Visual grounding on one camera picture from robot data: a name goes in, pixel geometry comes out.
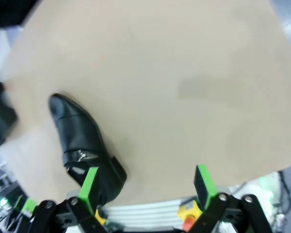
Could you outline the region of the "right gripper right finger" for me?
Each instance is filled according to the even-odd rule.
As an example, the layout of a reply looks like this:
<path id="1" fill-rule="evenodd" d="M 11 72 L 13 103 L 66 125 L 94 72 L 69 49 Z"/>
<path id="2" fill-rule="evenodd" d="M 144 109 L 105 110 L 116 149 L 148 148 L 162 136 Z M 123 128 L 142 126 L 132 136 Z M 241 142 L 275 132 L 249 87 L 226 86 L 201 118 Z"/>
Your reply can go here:
<path id="1" fill-rule="evenodd" d="M 257 196 L 219 192 L 205 165 L 196 166 L 194 186 L 202 214 L 189 233 L 215 233 L 220 223 L 230 223 L 236 233 L 273 233 Z"/>

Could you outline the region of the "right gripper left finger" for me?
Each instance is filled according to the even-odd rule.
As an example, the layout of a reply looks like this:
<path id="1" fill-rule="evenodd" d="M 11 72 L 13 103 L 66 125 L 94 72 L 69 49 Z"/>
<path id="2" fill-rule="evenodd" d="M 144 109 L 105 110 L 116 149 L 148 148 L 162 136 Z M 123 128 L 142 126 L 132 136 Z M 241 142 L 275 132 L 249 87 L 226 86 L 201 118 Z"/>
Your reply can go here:
<path id="1" fill-rule="evenodd" d="M 101 194 L 99 169 L 89 169 L 78 196 L 65 199 L 60 204 L 42 201 L 36 208 L 32 233 L 66 233 L 77 226 L 81 233 L 107 233 L 95 217 Z"/>

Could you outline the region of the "black leather shoe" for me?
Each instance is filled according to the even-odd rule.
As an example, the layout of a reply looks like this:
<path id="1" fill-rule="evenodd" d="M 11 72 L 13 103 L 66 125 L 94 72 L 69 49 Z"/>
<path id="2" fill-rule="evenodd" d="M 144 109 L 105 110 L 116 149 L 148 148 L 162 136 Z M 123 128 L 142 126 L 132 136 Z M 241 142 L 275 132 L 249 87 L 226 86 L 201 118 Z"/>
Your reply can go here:
<path id="1" fill-rule="evenodd" d="M 48 101 L 63 151 L 63 165 L 79 185 L 91 167 L 98 168 L 101 194 L 99 205 L 114 200 L 121 192 L 127 174 L 105 146 L 99 126 L 91 115 L 65 95 L 52 94 Z"/>

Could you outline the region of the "yellow emergency stop button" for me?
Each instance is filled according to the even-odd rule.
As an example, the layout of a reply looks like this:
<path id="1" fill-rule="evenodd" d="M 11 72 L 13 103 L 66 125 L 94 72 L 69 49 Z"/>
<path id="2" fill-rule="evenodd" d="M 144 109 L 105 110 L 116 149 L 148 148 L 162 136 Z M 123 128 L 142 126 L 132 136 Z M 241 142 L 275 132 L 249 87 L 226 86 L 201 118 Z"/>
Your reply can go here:
<path id="1" fill-rule="evenodd" d="M 177 216 L 183 221 L 182 229 L 188 232 L 202 213 L 195 200 L 180 205 Z"/>

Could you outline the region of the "person in black jacket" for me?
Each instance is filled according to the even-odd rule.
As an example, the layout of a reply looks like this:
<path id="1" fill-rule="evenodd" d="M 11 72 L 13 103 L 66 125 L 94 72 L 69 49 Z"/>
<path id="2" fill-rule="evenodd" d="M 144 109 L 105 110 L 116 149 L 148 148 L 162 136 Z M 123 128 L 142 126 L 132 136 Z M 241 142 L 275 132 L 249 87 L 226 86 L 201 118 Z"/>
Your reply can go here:
<path id="1" fill-rule="evenodd" d="M 0 28 L 20 26 L 41 0 L 0 0 Z"/>

